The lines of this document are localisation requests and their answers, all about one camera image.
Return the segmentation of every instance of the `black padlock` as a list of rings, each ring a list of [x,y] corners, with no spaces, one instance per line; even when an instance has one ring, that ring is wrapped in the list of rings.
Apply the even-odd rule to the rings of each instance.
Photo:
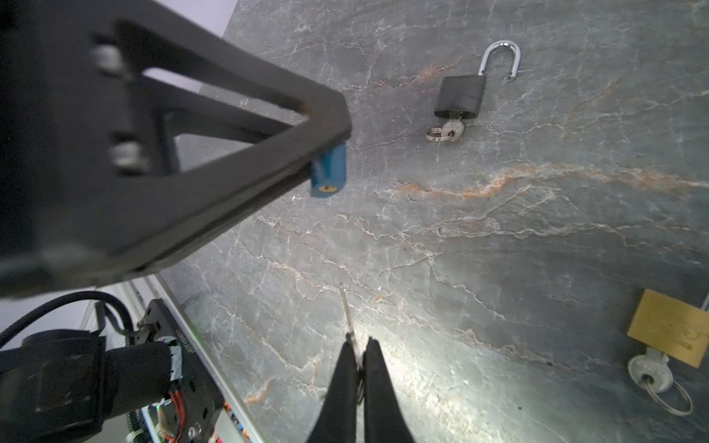
[[[490,53],[500,46],[509,47],[514,52],[515,59],[510,71],[510,79],[517,76],[520,67],[521,52],[517,43],[510,40],[500,40],[488,46],[480,61],[477,75],[459,75],[444,77],[438,91],[438,103],[433,111],[436,117],[449,120],[475,118],[480,113],[485,93],[485,66]]]

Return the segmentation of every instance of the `key ring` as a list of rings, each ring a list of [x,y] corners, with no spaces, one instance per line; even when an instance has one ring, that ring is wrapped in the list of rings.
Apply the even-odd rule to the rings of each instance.
[[[452,135],[441,135],[441,130],[442,128],[431,128],[426,132],[426,138],[431,140],[432,142],[444,142],[446,140],[450,140],[453,136]]]
[[[690,415],[692,411],[694,411],[694,403],[692,403],[692,398],[689,396],[689,393],[683,388],[682,386],[679,385],[676,381],[672,382],[672,385],[679,391],[680,395],[684,398],[684,400],[687,402],[687,410],[679,410],[671,407],[667,403],[665,403],[655,391],[652,390],[650,387],[650,381],[645,380],[645,382],[642,384],[645,390],[647,391],[648,394],[650,394],[650,397],[652,397],[652,400],[655,400],[656,403],[658,403],[660,406],[662,406],[668,413],[678,415],[680,417],[684,417],[687,415]]]

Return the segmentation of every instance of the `marble surface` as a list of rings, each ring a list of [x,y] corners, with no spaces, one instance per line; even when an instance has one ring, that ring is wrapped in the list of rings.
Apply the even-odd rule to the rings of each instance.
[[[709,439],[706,361],[671,363],[689,418],[625,370],[642,288],[709,289],[707,0],[240,0],[225,38],[342,91],[354,125],[340,194],[298,187],[163,272],[268,438],[317,418],[343,282],[417,442]],[[441,78],[501,38],[518,78],[495,52],[479,118],[427,141]],[[236,148],[181,140],[191,165]]]

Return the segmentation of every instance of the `silver bolt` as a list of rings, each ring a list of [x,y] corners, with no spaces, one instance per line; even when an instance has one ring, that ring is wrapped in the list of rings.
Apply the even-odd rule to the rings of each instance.
[[[123,142],[111,146],[108,151],[111,163],[126,174],[144,174],[150,171],[150,160],[143,155],[143,147],[138,142]]]
[[[195,423],[194,426],[190,426],[187,430],[187,437],[192,440],[199,437],[202,433],[202,426],[199,423]]]
[[[121,51],[113,45],[97,45],[91,50],[96,66],[109,75],[122,75],[125,71]]]

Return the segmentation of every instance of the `blue padlock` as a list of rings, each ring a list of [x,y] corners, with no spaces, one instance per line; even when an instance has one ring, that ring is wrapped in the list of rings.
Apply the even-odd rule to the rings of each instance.
[[[347,183],[347,146],[342,144],[311,162],[311,196],[334,196]]]

